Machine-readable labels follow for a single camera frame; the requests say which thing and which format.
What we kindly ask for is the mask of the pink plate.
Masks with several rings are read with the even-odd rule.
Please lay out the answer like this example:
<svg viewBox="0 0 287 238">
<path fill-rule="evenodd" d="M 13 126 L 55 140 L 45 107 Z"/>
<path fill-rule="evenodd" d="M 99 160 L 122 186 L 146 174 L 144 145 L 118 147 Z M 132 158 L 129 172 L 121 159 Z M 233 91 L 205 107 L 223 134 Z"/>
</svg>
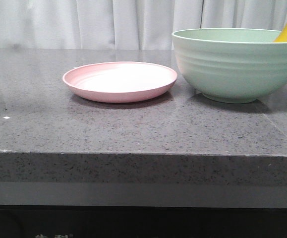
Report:
<svg viewBox="0 0 287 238">
<path fill-rule="evenodd" d="M 169 67 L 133 61 L 83 65 L 62 77 L 74 94 L 104 103 L 149 100 L 170 90 L 176 79 L 176 71 Z"/>
</svg>

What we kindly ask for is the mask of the white curtain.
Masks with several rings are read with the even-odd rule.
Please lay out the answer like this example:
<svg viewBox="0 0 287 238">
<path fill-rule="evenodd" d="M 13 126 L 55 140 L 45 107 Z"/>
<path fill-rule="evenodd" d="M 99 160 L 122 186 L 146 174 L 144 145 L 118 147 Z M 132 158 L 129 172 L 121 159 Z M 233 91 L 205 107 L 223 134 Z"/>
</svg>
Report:
<svg viewBox="0 0 287 238">
<path fill-rule="evenodd" d="M 287 0 L 0 0 L 0 48 L 169 50 L 177 30 L 286 21 Z"/>
</svg>

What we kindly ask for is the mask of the black cabinet under counter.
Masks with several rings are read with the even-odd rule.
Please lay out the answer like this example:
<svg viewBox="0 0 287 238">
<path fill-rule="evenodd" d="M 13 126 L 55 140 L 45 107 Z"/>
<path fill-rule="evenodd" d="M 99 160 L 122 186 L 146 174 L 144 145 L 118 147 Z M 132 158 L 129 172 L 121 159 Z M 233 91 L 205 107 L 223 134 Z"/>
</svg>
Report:
<svg viewBox="0 0 287 238">
<path fill-rule="evenodd" d="M 0 206 L 0 238 L 287 238 L 287 209 Z"/>
</svg>

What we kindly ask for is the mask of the green bowl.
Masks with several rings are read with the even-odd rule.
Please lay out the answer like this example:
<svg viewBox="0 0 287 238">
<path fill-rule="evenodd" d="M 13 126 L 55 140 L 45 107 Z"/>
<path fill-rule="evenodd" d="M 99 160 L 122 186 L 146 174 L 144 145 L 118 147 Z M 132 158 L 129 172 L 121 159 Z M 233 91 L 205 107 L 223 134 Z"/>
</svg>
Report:
<svg viewBox="0 0 287 238">
<path fill-rule="evenodd" d="M 248 103 L 287 84 L 287 42 L 264 29 L 175 31 L 174 54 L 183 78 L 205 97 Z"/>
</svg>

